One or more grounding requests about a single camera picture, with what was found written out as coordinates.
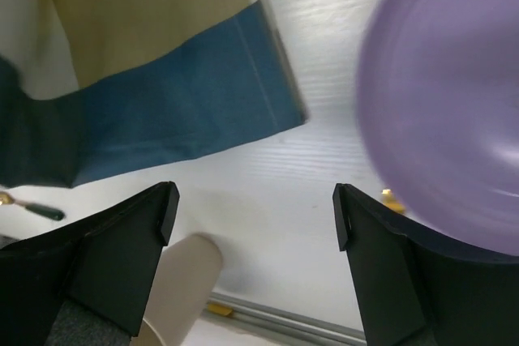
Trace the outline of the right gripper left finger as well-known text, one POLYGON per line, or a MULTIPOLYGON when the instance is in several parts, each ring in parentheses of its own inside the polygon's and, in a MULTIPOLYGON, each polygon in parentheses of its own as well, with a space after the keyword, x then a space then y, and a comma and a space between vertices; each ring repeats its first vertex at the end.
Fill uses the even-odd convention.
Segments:
POLYGON ((3 345, 128 345, 139 334, 178 188, 160 182, 1 249, 3 345))

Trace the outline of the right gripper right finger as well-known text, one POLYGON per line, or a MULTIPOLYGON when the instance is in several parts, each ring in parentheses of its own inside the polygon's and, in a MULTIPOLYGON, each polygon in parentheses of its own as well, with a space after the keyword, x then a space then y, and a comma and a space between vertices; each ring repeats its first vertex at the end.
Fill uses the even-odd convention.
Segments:
POLYGON ((369 345, 515 345, 518 260, 447 237, 349 184, 335 187, 369 345))

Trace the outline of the blue tan white placemat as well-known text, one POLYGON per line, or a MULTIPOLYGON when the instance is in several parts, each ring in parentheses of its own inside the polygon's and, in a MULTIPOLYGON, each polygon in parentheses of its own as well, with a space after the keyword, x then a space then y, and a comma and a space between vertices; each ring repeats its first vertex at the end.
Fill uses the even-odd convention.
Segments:
POLYGON ((1 0, 1 184, 74 187, 307 119, 267 0, 1 0))

